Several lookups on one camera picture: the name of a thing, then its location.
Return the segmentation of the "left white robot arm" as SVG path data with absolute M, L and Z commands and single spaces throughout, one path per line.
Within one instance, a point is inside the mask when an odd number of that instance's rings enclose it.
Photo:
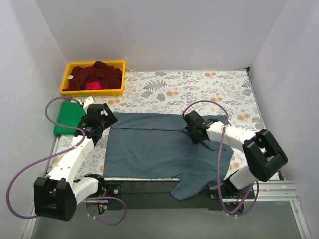
M 69 221 L 77 205 L 92 196 L 105 196 L 104 179 L 98 174 L 87 174 L 75 181 L 80 166 L 101 139 L 103 131 L 117 122 L 106 103 L 84 103 L 86 114 L 78 123 L 70 144 L 71 150 L 45 176 L 36 179 L 34 206 L 37 216 Z

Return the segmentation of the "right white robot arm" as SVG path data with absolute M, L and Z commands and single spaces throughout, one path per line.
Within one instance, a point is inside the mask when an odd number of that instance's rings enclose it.
M 244 188 L 256 181 L 267 182 L 283 166 L 288 158 L 270 131 L 245 131 L 224 125 L 217 119 L 205 120 L 198 112 L 191 111 L 183 115 L 185 128 L 193 143 L 205 140 L 222 142 L 244 153 L 247 166 L 231 174 L 220 188 L 231 198 L 239 197 Z

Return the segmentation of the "blue-grey t shirt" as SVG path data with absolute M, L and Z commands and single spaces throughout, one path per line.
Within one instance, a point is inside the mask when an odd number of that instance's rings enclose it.
M 118 121 L 107 139 L 104 177 L 178 178 L 171 194 L 180 201 L 215 186 L 218 176 L 225 178 L 233 150 L 214 141 L 194 144 L 181 115 L 115 113 L 115 117 Z

